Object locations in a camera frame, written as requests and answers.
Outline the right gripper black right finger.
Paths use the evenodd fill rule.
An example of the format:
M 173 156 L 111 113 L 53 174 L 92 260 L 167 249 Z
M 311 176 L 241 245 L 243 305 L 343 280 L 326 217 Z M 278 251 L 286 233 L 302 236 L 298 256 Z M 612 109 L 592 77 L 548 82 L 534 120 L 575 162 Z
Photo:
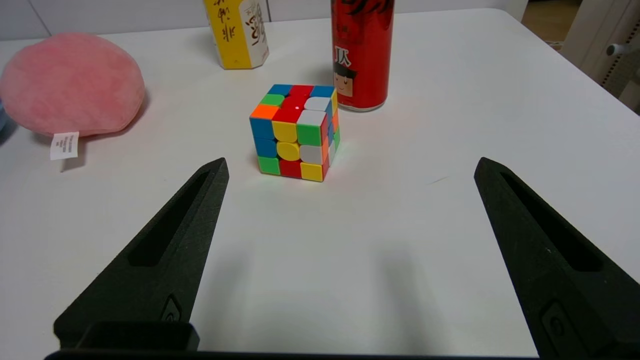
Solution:
M 474 180 L 542 359 L 637 359 L 640 286 L 508 167 Z

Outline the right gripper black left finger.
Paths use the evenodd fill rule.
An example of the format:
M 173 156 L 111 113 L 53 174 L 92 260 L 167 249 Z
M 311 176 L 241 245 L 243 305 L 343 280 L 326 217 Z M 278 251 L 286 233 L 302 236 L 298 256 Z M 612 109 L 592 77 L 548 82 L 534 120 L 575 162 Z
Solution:
M 195 171 L 55 319 L 61 348 L 101 322 L 189 322 L 228 182 L 223 157 Z

